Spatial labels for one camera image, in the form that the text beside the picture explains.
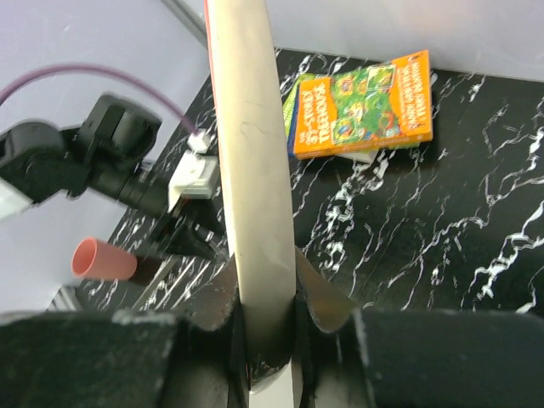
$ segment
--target tabletop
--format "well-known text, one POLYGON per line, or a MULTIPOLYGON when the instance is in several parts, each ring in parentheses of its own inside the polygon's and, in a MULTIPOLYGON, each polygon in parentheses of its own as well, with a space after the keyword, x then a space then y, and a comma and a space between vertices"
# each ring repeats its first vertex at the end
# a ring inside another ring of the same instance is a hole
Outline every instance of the tabletop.
MULTIPOLYGON (((286 49, 276 50, 276 61, 283 98, 305 72, 373 63, 286 49)), ((365 308, 544 316, 544 83, 443 70, 433 70, 432 83, 433 142, 382 150, 371 165, 340 157, 290 162, 296 244, 365 308)), ((209 79, 187 114, 217 132, 209 79)), ((173 134, 156 162, 160 175, 172 176, 187 136, 173 134)), ((220 189, 214 205, 221 220, 220 189)), ((134 251, 153 221, 127 210, 110 242, 134 251)), ((177 307, 222 266, 181 259, 144 308, 177 307)), ((87 280, 77 296, 85 309, 123 309, 143 290, 87 280)))

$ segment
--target white stick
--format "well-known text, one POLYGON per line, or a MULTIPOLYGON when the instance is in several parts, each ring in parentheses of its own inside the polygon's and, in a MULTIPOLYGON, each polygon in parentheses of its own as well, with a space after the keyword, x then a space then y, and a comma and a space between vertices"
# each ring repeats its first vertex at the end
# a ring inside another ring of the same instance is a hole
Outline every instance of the white stick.
POLYGON ((229 250, 250 359, 286 338, 295 246, 281 95, 264 0, 207 0, 229 250))

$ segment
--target book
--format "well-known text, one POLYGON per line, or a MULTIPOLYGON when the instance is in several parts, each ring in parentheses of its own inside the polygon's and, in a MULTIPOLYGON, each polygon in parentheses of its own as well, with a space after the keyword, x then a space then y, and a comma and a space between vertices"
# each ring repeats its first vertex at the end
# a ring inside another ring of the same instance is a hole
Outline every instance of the book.
MULTIPOLYGON (((298 112, 298 101, 297 101, 298 87, 300 86, 300 83, 302 81, 308 81, 311 79, 315 79, 316 77, 320 77, 320 76, 316 74, 299 75, 297 80, 295 81, 295 84, 291 92, 289 93, 289 95, 287 95, 287 99, 285 103, 283 104, 283 120, 286 126, 287 141, 289 141, 289 135, 292 129, 292 118, 293 116, 296 116, 295 112, 298 112)), ((377 156, 377 152, 378 150, 359 150, 359 151, 352 151, 349 153, 341 153, 338 156, 345 157, 351 160, 356 160, 357 162, 371 164, 374 162, 374 159, 377 156)))
POLYGON ((299 159, 412 147, 433 138, 427 50, 343 74, 306 77, 296 92, 288 147, 299 159))

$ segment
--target purple cable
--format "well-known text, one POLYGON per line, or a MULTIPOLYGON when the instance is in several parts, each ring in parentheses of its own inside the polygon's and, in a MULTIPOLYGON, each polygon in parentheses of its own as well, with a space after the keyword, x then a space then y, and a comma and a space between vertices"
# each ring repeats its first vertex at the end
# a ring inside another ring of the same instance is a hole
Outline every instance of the purple cable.
POLYGON ((87 72, 92 74, 104 75, 107 77, 113 77, 115 79, 128 82, 131 85, 134 85, 136 88, 139 88, 140 90, 148 93, 149 95, 162 102, 179 119, 181 124, 189 133, 195 132, 195 125, 193 124, 193 122, 183 113, 182 110, 180 110, 176 106, 176 104, 174 104, 166 96, 134 76, 126 74, 122 71, 118 71, 114 68, 109 68, 102 65, 84 63, 57 64, 44 66, 43 68, 27 72, 25 75, 20 76, 19 78, 11 82, 6 88, 0 91, 0 106, 2 106, 6 99, 8 99, 17 90, 23 88, 29 83, 45 77, 50 77, 52 75, 65 72, 87 72))

